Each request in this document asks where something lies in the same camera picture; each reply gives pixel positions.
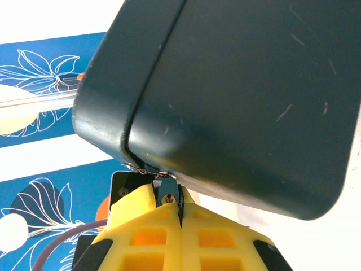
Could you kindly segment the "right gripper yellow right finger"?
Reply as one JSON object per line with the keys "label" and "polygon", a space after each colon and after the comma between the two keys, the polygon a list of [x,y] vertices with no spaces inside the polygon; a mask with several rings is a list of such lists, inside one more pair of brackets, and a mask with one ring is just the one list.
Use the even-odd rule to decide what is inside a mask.
{"label": "right gripper yellow right finger", "polygon": [[182,271],[293,271],[265,235],[184,197]]}

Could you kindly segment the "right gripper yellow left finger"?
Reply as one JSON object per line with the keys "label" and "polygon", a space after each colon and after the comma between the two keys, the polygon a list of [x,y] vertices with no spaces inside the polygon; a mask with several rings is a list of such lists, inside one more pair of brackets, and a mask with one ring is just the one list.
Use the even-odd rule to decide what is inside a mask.
{"label": "right gripper yellow left finger", "polygon": [[181,227],[176,204],[111,209],[109,225],[72,271],[180,271]]}

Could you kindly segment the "starry night painted tin box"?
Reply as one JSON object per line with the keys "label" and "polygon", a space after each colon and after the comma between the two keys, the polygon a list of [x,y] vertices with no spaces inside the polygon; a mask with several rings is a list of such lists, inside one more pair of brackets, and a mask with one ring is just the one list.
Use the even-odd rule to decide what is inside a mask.
{"label": "starry night painted tin box", "polygon": [[74,131],[192,190],[314,220],[338,200],[361,105],[361,0],[124,0]]}

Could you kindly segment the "small blue padlock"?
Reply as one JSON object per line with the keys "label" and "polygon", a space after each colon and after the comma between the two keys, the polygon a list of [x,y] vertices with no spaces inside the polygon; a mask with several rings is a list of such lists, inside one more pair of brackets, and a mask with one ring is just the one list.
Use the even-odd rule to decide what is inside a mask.
{"label": "small blue padlock", "polygon": [[179,207],[184,204],[182,186],[170,173],[157,173],[155,179],[152,181],[152,187],[155,193],[156,207],[168,203],[175,203]]}

